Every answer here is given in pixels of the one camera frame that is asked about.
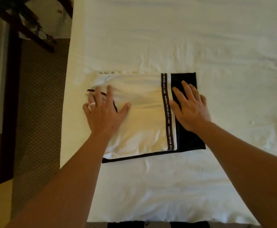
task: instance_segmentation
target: bed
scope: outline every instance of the bed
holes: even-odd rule
[[[74,0],[61,167],[91,73],[125,70],[196,72],[213,122],[277,155],[277,0]],[[88,221],[129,220],[258,224],[209,149],[102,164]]]

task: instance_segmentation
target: folded clothing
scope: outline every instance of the folded clothing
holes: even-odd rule
[[[205,149],[205,143],[183,128],[169,106],[169,99],[179,104],[172,87],[185,94],[182,80],[197,87],[196,73],[110,73],[96,76],[87,94],[100,86],[105,96],[110,84],[117,110],[125,103],[131,103],[125,121],[108,144],[102,163]]]

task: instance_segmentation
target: forearm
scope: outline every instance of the forearm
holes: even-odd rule
[[[277,157],[211,122],[196,132],[263,227],[277,227]]]
[[[110,137],[91,134],[7,227],[84,227]]]

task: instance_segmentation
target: wooden furniture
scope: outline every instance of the wooden furniture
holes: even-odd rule
[[[30,29],[22,24],[19,14],[34,25],[38,25],[38,17],[25,5],[29,0],[0,0],[0,18],[7,22],[11,27],[14,27],[17,31],[21,32],[27,38],[33,40],[38,45],[46,49],[47,51],[54,53],[54,46],[52,43],[48,43]],[[68,15],[72,18],[73,7],[71,0],[57,0],[64,7]]]

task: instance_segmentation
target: hand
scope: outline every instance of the hand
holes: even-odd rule
[[[169,104],[182,126],[186,130],[196,133],[198,127],[204,122],[211,122],[206,98],[200,95],[193,85],[188,85],[185,81],[182,81],[182,85],[187,98],[178,88],[173,87],[173,92],[180,102],[182,109],[173,100],[169,101]]]
[[[130,103],[126,103],[121,111],[117,113],[113,105],[112,87],[110,85],[107,87],[106,102],[103,101],[100,87],[96,87],[94,94],[89,95],[88,102],[88,104],[83,105],[83,110],[92,133],[105,133],[110,137],[119,129],[131,106]]]

